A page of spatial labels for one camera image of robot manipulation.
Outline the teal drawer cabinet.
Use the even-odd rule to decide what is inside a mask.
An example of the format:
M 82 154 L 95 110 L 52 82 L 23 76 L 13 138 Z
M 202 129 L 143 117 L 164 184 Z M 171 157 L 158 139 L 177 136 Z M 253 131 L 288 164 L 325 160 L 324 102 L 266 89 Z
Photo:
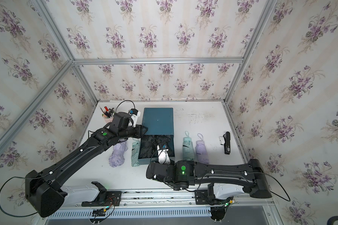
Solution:
M 173 135 L 174 138 L 173 108 L 145 108 L 142 125 L 148 128 L 145 135 Z M 151 158 L 139 158 L 138 161 L 140 165 L 147 165 L 150 160 L 157 159 L 158 155 Z

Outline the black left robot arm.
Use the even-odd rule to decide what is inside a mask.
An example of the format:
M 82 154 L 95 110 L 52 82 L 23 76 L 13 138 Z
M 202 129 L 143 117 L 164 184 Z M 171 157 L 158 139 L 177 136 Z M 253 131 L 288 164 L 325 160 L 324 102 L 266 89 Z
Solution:
M 76 150 L 54 165 L 37 172 L 29 172 L 25 181 L 25 199 L 41 217 L 48 217 L 66 204 L 93 202 L 104 205 L 108 195 L 99 182 L 75 188 L 64 183 L 86 163 L 102 154 L 110 147 L 128 140 L 142 138 L 147 127 L 138 125 L 140 112 L 131 109 L 128 113 L 114 113 L 113 121 L 90 134 L 89 138 Z

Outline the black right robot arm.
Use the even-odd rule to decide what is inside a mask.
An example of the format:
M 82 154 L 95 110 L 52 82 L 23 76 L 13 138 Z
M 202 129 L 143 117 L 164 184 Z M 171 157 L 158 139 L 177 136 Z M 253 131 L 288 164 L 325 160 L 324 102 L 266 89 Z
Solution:
M 268 176 L 258 159 L 232 166 L 206 165 L 190 160 L 170 164 L 150 162 L 146 170 L 147 179 L 162 182 L 174 191 L 207 184 L 205 199 L 210 204 L 220 204 L 237 194 L 249 194 L 257 199 L 272 198 L 275 194 L 269 189 Z

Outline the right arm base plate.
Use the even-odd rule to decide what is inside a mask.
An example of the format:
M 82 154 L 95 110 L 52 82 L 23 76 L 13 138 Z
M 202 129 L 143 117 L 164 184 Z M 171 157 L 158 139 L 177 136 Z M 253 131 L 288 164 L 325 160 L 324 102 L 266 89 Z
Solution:
M 207 189 L 198 189 L 194 191 L 196 205 L 224 205 L 229 206 L 234 203 L 233 196 L 229 196 L 225 199 L 219 199 L 214 193 L 214 183 L 210 183 Z

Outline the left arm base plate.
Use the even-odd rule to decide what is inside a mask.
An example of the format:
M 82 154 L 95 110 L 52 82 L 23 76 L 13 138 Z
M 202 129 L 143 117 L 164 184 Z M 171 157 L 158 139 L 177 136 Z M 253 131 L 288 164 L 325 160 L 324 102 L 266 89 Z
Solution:
M 97 188 L 99 192 L 93 200 L 82 202 L 82 207 L 104 207 L 110 205 L 119 206 L 123 193 L 122 191 L 107 190 L 102 184 L 95 181 L 91 184 L 94 185 L 94 187 Z

